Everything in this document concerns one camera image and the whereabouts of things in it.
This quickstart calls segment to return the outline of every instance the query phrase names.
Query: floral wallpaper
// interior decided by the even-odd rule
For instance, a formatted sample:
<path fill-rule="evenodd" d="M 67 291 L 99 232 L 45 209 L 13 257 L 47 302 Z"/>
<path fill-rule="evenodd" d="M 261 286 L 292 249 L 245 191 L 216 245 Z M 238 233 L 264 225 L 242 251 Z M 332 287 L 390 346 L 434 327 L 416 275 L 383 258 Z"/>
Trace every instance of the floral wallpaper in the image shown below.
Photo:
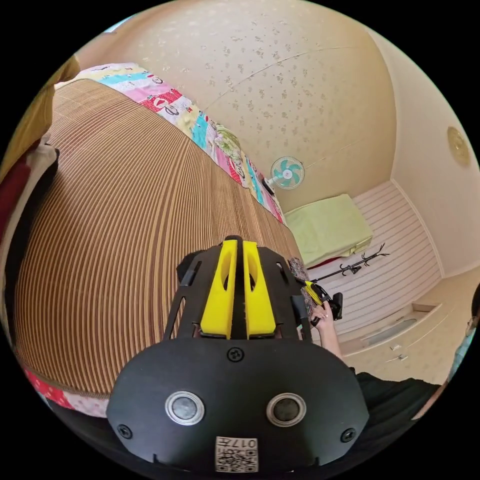
<path fill-rule="evenodd" d="M 277 158 L 300 160 L 303 184 L 277 192 L 284 211 L 390 178 L 392 83 L 361 24 L 303 0 L 177 0 L 130 21 L 97 65 L 137 62 L 163 77 L 267 177 Z"/>

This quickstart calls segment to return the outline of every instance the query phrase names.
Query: black coat rack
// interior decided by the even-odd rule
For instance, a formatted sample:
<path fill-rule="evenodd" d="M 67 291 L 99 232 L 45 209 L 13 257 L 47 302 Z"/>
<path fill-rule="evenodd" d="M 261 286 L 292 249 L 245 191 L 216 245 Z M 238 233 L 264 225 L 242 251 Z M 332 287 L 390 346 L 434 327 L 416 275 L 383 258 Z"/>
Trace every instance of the black coat rack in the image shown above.
<path fill-rule="evenodd" d="M 315 280 L 312 280 L 312 282 L 316 283 L 316 282 L 319 282 L 320 280 L 325 280 L 338 274 L 342 274 L 343 276 L 345 276 L 346 272 L 348 271 L 352 272 L 355 275 L 362 269 L 362 267 L 369 267 L 370 260 L 373 260 L 376 257 L 387 257 L 388 255 L 390 255 L 389 253 L 382 253 L 384 246 L 385 246 L 385 243 L 382 243 L 378 251 L 376 253 L 373 253 L 370 256 L 365 256 L 365 253 L 362 253 L 361 260 L 352 265 L 342 266 L 343 264 L 341 263 L 340 270 L 334 271 L 333 273 L 329 273 L 328 275 L 325 275 L 325 276 L 321 276 L 320 278 L 316 278 Z"/>

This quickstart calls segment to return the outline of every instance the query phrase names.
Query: qr code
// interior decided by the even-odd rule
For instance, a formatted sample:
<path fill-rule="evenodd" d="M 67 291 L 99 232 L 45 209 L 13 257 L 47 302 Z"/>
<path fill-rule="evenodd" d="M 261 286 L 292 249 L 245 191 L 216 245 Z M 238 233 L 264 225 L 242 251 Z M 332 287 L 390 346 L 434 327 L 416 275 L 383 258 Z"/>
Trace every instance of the qr code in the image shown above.
<path fill-rule="evenodd" d="M 217 472 L 231 473 L 258 472 L 257 439 L 218 436 L 215 445 L 215 469 Z"/>

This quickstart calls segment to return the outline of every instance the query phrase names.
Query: red cloth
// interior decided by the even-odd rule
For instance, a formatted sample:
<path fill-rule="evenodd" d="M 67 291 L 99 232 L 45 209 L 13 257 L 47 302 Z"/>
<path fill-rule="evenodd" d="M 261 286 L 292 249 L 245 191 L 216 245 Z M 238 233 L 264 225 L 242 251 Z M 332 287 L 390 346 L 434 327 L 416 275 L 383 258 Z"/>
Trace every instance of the red cloth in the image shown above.
<path fill-rule="evenodd" d="M 26 155 L 8 171 L 0 183 L 0 242 L 30 176 L 30 167 L 25 160 Z"/>
<path fill-rule="evenodd" d="M 321 267 L 322 265 L 329 264 L 329 263 L 333 262 L 334 260 L 338 260 L 339 258 L 340 258 L 339 256 L 336 256 L 334 258 L 329 258 L 328 260 L 325 260 L 322 263 L 319 263 L 318 265 L 309 266 L 307 268 L 307 270 L 316 269 L 317 267 Z"/>

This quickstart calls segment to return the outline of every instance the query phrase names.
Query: person's hand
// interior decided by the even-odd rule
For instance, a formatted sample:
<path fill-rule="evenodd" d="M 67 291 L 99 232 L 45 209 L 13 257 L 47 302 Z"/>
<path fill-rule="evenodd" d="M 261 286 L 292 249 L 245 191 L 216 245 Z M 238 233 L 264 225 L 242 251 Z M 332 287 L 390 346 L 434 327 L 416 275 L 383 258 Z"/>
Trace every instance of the person's hand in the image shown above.
<path fill-rule="evenodd" d="M 334 315 L 327 301 L 324 301 L 322 305 L 317 305 L 313 309 L 311 319 L 314 320 L 315 317 L 320 319 L 315 325 L 315 328 L 319 331 L 325 327 L 332 327 L 334 325 Z"/>

